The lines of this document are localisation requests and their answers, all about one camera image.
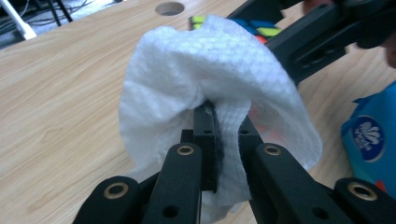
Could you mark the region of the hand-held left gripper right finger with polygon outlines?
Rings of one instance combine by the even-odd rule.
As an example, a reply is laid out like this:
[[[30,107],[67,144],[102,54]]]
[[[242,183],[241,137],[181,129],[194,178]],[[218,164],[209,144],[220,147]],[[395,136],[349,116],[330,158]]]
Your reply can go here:
[[[238,141],[241,149],[255,148],[262,143],[262,139],[249,117],[244,119],[239,128]]]

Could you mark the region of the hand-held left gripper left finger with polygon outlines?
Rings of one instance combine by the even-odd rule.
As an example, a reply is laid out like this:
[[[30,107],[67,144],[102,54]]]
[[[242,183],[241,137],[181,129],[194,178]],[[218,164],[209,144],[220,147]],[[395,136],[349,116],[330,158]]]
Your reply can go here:
[[[193,110],[193,125],[181,133],[181,143],[192,143],[203,151],[202,190],[216,190],[217,153],[218,153],[218,124],[215,107],[210,101]]]

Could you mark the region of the multicoloured puzzle cube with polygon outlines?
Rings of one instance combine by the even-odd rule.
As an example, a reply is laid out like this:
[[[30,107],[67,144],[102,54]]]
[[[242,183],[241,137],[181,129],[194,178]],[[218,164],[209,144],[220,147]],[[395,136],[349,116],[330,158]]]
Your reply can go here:
[[[229,40],[244,41],[255,37],[265,44],[278,35],[281,29],[271,21],[247,19],[223,19],[218,16],[192,16],[189,18],[191,30],[204,29],[205,34],[219,42]]]

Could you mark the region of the blue wet wipes pack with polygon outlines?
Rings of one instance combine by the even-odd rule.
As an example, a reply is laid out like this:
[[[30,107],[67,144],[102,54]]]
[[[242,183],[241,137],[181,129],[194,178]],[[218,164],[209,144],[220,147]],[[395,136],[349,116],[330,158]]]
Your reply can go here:
[[[353,173],[396,200],[396,81],[354,103],[341,128]]]

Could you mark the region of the white desk leg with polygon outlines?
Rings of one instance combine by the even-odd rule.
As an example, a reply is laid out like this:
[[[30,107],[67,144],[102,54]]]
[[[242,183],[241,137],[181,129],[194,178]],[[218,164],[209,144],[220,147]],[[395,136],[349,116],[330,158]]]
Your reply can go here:
[[[33,28],[21,18],[21,16],[17,13],[15,8],[9,3],[8,0],[0,0],[0,6],[16,24],[19,33],[25,40],[36,37],[36,33]]]

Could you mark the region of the white wet wipe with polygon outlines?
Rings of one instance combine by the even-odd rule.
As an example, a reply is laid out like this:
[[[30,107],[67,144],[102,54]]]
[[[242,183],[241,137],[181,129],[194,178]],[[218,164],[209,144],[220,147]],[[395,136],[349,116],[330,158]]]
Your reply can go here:
[[[321,139],[282,65],[237,23],[209,16],[193,31],[153,29],[134,50],[119,107],[120,135],[135,164],[132,178],[141,181],[161,169],[204,101],[215,106],[224,148],[218,189],[203,195],[202,224],[225,218],[250,198],[237,136],[244,119],[305,169],[318,162]]]

